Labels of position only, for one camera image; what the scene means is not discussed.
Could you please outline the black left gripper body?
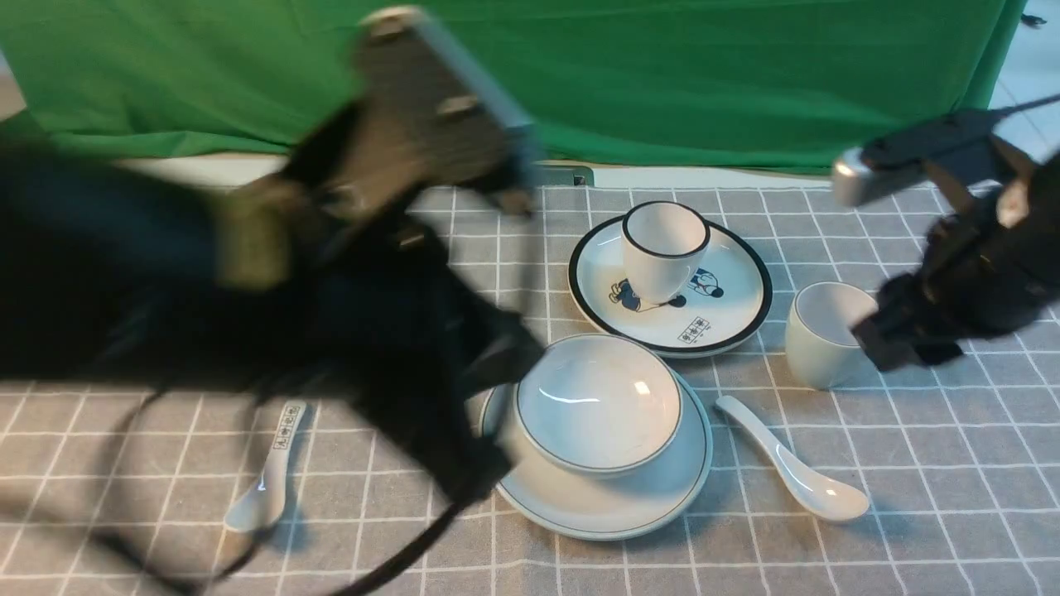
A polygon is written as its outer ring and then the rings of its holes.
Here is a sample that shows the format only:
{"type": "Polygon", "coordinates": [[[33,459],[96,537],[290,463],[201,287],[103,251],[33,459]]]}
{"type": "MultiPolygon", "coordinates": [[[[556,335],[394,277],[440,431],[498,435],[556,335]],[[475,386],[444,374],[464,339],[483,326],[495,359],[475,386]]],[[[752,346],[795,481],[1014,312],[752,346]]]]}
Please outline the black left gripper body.
{"type": "Polygon", "coordinates": [[[286,165],[224,194],[245,222],[287,235],[279,313],[238,332],[246,368],[231,390],[303,388],[344,397],[421,464],[448,502],[480,501],[510,464],[465,419],[473,395],[517,381],[544,348],[517,310],[493,305],[450,269],[450,249],[410,208],[432,186],[381,107],[357,102],[312,132],[286,165]]]}

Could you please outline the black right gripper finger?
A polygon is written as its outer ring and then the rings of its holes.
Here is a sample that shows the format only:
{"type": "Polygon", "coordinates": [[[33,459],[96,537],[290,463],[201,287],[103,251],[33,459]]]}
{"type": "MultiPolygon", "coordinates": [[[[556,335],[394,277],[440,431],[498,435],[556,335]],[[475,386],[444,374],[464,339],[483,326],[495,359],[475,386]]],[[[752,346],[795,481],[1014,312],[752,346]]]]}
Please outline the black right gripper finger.
{"type": "Polygon", "coordinates": [[[961,358],[957,328],[934,309],[885,306],[855,325],[852,334],[874,369],[932,368],[961,358]]]}

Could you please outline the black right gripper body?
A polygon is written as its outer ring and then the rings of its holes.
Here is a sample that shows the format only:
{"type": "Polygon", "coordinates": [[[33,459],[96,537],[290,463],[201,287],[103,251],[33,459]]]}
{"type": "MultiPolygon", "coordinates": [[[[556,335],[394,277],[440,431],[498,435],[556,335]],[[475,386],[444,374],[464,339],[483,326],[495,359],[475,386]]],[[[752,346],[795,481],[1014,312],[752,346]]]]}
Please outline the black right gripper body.
{"type": "Polygon", "coordinates": [[[1053,209],[1045,204],[1010,227],[999,196],[938,220],[923,264],[881,290],[879,309],[934,309],[962,339],[993,339],[1026,327],[1053,303],[1053,209]]]}

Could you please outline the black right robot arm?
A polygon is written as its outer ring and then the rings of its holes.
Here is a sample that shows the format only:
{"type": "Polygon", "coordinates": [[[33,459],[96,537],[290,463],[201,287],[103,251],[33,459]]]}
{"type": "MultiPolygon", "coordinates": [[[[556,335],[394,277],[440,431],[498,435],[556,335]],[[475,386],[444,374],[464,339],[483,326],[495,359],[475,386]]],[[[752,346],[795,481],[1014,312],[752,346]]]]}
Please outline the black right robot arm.
{"type": "Polygon", "coordinates": [[[996,136],[954,157],[920,160],[949,214],[925,234],[919,267],[878,290],[851,327],[880,371],[959,358],[966,340],[1029,327],[1058,302],[1058,159],[1036,162],[996,136]]]}

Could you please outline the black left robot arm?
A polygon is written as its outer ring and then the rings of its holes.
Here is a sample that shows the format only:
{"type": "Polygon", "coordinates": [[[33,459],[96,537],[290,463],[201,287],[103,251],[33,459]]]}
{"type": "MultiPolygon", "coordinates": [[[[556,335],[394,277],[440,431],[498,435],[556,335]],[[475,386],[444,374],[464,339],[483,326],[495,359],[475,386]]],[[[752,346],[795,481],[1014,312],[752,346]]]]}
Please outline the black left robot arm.
{"type": "Polygon", "coordinates": [[[409,208],[462,186],[531,222],[542,155],[526,118],[373,99],[228,194],[4,141],[2,376],[209,392],[318,378],[448,501],[481,499],[510,464],[465,401],[544,348],[409,208]]]}

